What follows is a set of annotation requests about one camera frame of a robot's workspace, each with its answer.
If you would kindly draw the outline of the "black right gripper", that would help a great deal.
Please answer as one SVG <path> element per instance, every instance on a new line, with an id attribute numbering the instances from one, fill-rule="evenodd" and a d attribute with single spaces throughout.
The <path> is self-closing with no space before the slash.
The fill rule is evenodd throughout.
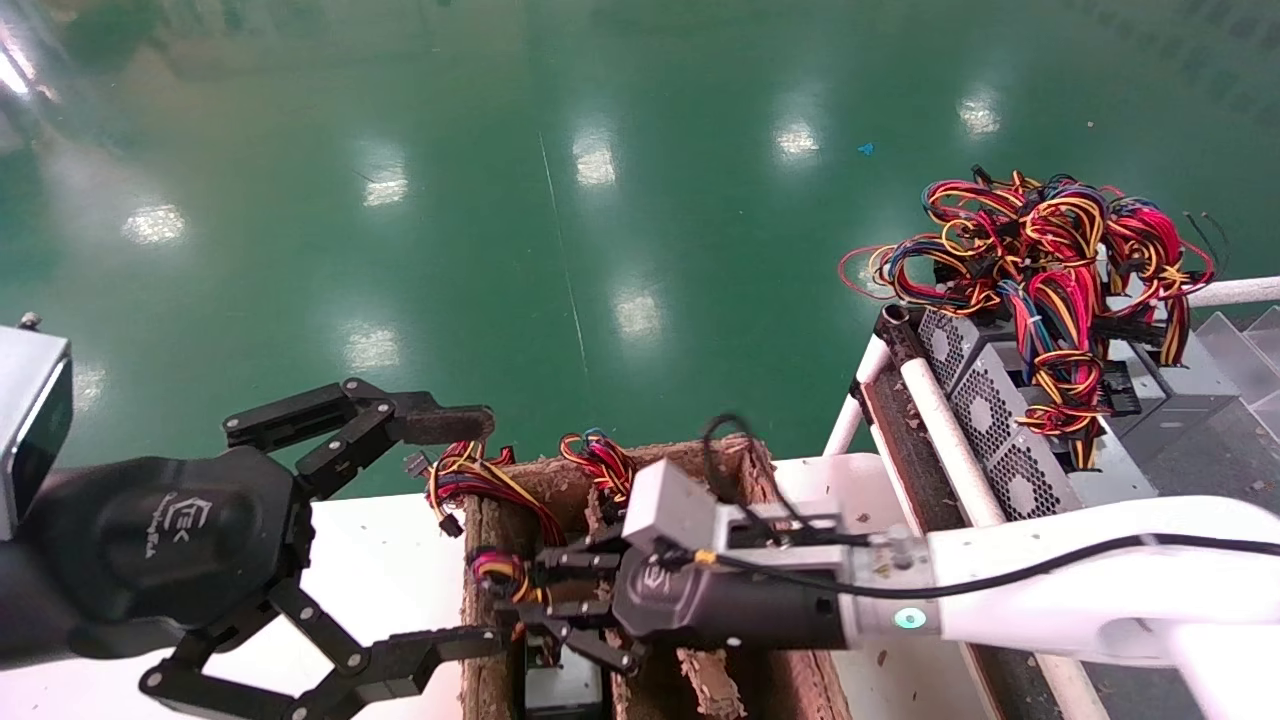
<path id="1" fill-rule="evenodd" d="M 612 601 L 518 603 L 518 621 L 530 634 L 614 674 L 639 673 L 646 655 L 643 643 L 718 650 L 745 641 L 746 615 L 733 597 L 740 574 L 694 565 L 668 570 L 630 548 L 622 528 L 605 528 L 540 550 L 532 560 L 534 585 L 611 580 L 618 573 Z M 604 633 L 620 628 L 643 643 L 612 644 Z"/>

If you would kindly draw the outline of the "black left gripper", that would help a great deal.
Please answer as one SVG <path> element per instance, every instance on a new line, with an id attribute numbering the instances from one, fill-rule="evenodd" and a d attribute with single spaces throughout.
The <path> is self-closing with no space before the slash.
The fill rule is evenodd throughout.
<path id="1" fill-rule="evenodd" d="M 480 441 L 495 425 L 485 405 L 447 407 L 426 391 L 348 378 L 230 415 L 233 450 L 216 457 L 56 470 L 20 523 L 20 653 L 142 656 L 178 644 L 140 691 L 202 719 L 352 719 L 419 696 L 440 665 L 498 655 L 500 632 L 456 626 L 358 644 L 287 580 L 308 564 L 308 500 L 330 498 L 399 443 Z M 316 438 L 296 478 L 266 455 Z M 218 651 L 275 618 L 330 661 L 314 688 L 293 697 L 205 673 Z"/>

